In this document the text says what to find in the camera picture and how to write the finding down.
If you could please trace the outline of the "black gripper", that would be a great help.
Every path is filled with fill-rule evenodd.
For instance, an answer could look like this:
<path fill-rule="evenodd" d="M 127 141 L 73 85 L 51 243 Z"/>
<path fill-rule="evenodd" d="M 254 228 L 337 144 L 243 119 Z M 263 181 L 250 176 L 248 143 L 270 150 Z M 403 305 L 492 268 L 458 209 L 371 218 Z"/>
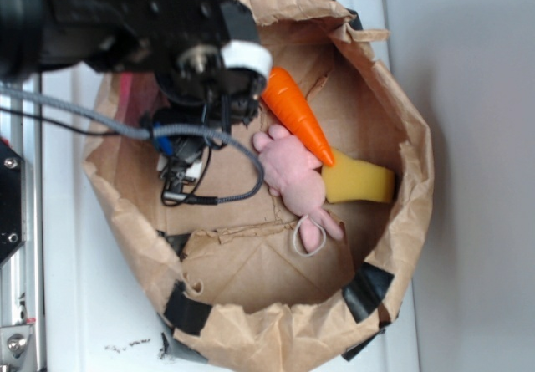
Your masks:
<path fill-rule="evenodd" d="M 89 65 L 99 72 L 153 73 L 171 105 L 212 125 L 257 115 L 271 57 L 238 0 L 85 0 L 110 34 Z"/>

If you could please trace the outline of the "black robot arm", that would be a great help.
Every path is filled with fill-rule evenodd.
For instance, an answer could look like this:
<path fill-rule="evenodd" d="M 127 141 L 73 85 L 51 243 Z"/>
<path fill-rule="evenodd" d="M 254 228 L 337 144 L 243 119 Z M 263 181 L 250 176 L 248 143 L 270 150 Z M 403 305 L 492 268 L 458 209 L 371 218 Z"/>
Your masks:
<path fill-rule="evenodd" d="M 272 57 L 238 0 L 1 0 L 1 80 L 87 64 L 153 74 L 173 104 L 246 122 Z"/>

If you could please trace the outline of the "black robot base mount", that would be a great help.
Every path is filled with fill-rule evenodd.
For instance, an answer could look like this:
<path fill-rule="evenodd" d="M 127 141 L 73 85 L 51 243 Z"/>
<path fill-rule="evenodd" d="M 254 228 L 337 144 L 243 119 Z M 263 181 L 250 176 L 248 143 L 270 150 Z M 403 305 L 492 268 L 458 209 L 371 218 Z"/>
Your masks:
<path fill-rule="evenodd" d="M 1 139 L 1 267 L 23 244 L 23 159 Z"/>

